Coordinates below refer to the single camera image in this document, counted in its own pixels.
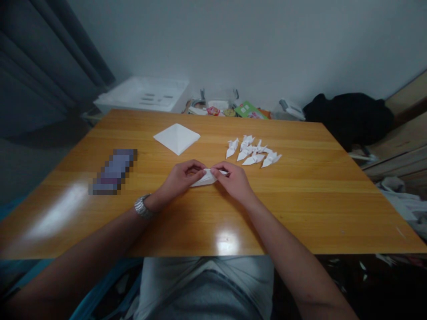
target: white plastic box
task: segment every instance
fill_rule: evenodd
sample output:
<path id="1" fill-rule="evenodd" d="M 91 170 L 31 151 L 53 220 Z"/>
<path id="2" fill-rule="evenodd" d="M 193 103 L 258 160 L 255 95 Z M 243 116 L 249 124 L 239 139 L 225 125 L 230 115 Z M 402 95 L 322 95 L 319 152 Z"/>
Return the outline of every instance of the white plastic box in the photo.
<path id="1" fill-rule="evenodd" d="M 133 76 L 93 103 L 104 114 L 111 109 L 181 113 L 189 98 L 188 81 Z"/>

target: black bag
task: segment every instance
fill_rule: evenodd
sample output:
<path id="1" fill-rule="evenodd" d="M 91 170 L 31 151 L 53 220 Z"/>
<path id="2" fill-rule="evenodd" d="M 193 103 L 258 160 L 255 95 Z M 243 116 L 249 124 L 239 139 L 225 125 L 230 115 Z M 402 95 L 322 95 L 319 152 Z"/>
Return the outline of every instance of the black bag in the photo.
<path id="1" fill-rule="evenodd" d="M 391 129 L 394 115 L 384 100 L 363 93 L 347 93 L 332 100 L 317 95 L 303 109 L 306 121 L 322 122 L 339 144 L 351 151 L 352 144 L 370 145 Z"/>

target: person's left hand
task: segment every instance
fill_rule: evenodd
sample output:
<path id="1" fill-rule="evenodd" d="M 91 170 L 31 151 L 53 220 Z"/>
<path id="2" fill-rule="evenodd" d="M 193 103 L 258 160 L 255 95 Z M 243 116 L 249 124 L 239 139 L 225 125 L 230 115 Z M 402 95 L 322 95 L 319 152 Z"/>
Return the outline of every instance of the person's left hand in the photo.
<path id="1" fill-rule="evenodd" d="M 197 160 L 176 164 L 161 187 L 144 201 L 145 206 L 153 212 L 161 211 L 193 183 L 199 181 L 206 174 L 204 169 L 206 166 Z"/>

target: white paper crane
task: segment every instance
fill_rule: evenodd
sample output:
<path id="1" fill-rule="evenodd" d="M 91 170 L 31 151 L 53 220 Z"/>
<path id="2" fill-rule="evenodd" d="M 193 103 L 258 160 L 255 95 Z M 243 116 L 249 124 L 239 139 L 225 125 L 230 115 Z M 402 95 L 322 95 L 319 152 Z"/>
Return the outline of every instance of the white paper crane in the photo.
<path id="1" fill-rule="evenodd" d="M 270 164 L 276 163 L 281 157 L 282 155 L 277 155 L 276 152 L 269 153 L 264 162 L 262 163 L 261 168 L 268 167 Z"/>
<path id="2" fill-rule="evenodd" d="M 254 140 L 255 140 L 255 137 L 243 136 L 243 141 L 242 141 L 242 144 L 240 145 L 240 151 L 247 148 Z"/>
<path id="3" fill-rule="evenodd" d="M 242 163 L 242 165 L 251 165 L 254 163 L 261 162 L 264 159 L 265 155 L 258 155 L 256 151 L 252 153 L 252 155 Z"/>
<path id="4" fill-rule="evenodd" d="M 231 157 L 236 152 L 238 146 L 239 146 L 239 139 L 238 138 L 234 141 L 230 140 L 228 142 L 228 150 L 227 150 L 226 159 L 228 159 L 228 157 Z"/>
<path id="5" fill-rule="evenodd" d="M 261 139 L 258 141 L 258 145 L 256 146 L 256 148 L 257 148 L 257 152 L 258 153 L 261 153 L 261 152 L 266 152 L 266 148 L 267 148 L 267 145 L 265 145 L 264 147 L 261 147 Z"/>
<path id="6" fill-rule="evenodd" d="M 245 159 L 249 154 L 252 153 L 252 151 L 256 149 L 256 147 L 254 146 L 247 146 L 246 148 L 244 148 L 239 155 L 237 156 L 237 161 L 243 160 Z"/>

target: forearm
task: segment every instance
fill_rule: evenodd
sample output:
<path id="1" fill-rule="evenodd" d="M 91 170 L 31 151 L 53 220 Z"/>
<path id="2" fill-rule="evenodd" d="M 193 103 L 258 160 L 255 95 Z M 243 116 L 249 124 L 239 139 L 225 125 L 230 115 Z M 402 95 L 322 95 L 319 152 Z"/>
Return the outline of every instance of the forearm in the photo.
<path id="1" fill-rule="evenodd" d="M 34 318 L 34 309 L 28 304 L 47 314 L 54 308 L 59 315 L 69 317 L 90 289 L 125 254 L 147 223 L 134 208 L 126 211 L 56 258 L 10 301 L 10 307 L 19 308 L 14 313 L 22 315 L 25 312 L 22 306 L 26 305 L 26 310 L 32 313 L 28 318 Z"/>
<path id="2" fill-rule="evenodd" d="M 300 310 L 315 304 L 352 310 L 315 256 L 258 199 L 246 205 L 274 265 Z"/>

